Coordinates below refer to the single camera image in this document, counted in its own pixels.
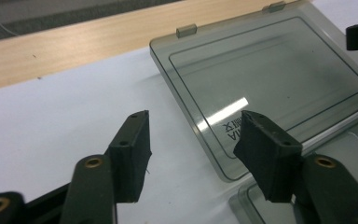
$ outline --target plastic box lid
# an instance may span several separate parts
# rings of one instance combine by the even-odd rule
[[[276,4],[154,39],[151,55],[214,169],[248,174],[234,156],[241,111],[310,140],[358,111],[358,51],[308,1]]]

